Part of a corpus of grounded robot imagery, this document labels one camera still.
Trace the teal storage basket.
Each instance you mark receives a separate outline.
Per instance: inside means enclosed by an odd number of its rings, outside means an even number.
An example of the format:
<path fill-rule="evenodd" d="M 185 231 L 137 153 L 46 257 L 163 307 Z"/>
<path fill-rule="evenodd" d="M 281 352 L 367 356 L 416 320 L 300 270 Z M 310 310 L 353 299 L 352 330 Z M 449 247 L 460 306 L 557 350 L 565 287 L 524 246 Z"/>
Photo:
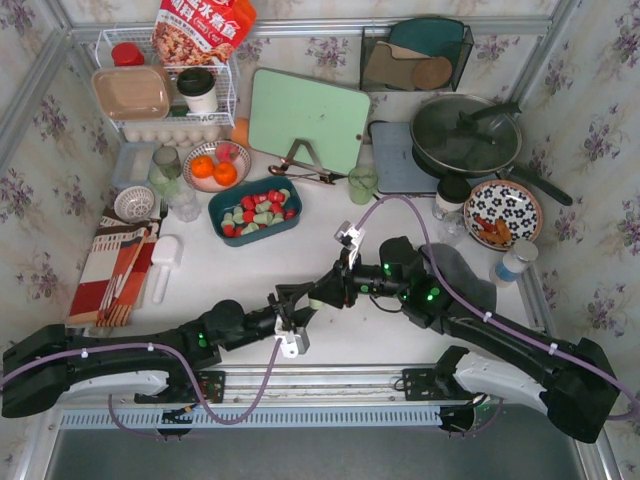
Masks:
<path fill-rule="evenodd" d="M 254 210 L 245 210 L 241 200 L 251 196 Z M 245 225 L 235 225 L 232 214 L 235 207 L 245 210 Z M 296 210 L 291 220 L 284 218 L 289 209 Z M 215 195 L 208 204 L 208 212 L 216 234 L 230 247 L 240 247 L 262 240 L 295 227 L 299 222 L 302 202 L 292 182 L 280 176 L 272 176 L 254 182 L 242 183 Z M 236 236 L 226 237 L 223 227 L 236 228 Z"/>

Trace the clear plastic cup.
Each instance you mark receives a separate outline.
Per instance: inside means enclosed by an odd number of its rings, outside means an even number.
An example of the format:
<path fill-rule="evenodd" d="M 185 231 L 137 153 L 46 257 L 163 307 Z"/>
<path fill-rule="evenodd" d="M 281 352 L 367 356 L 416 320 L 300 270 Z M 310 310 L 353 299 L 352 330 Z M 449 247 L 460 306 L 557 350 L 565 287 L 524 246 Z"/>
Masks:
<path fill-rule="evenodd" d="M 177 186 L 167 195 L 170 210 L 178 220 L 189 223 L 195 221 L 201 213 L 196 192 L 190 186 Z"/>

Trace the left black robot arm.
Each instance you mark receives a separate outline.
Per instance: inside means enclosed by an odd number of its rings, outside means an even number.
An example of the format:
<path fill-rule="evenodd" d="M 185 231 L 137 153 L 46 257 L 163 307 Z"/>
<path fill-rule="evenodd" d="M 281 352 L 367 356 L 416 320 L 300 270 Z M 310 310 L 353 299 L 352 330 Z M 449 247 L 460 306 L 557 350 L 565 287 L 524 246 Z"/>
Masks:
<path fill-rule="evenodd" d="M 195 320 L 149 335 L 93 338 L 62 324 L 44 326 L 3 355 L 1 414 L 39 414 L 82 381 L 141 371 L 168 378 L 159 392 L 139 393 L 139 401 L 179 400 L 193 390 L 189 372 L 219 364 L 222 352 L 272 337 L 278 326 L 289 332 L 306 327 L 314 311 L 295 305 L 311 288 L 311 283 L 279 285 L 266 307 L 251 312 L 235 300 L 222 300 Z"/>

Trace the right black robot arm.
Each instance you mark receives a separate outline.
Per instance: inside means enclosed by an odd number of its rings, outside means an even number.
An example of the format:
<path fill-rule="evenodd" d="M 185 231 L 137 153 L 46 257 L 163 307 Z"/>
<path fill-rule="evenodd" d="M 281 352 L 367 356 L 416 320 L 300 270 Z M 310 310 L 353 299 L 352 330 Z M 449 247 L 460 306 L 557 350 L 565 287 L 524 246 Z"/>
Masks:
<path fill-rule="evenodd" d="M 386 240 L 380 262 L 350 264 L 343 250 L 308 296 L 334 308 L 357 297 L 396 298 L 401 312 L 432 329 L 490 353 L 453 346 L 439 358 L 437 384 L 446 392 L 487 393 L 546 415 L 569 437 L 594 443 L 620 393 L 604 350 L 583 338 L 573 344 L 536 333 L 500 315 L 495 286 L 478 278 L 453 247 L 415 248 L 407 237 Z"/>

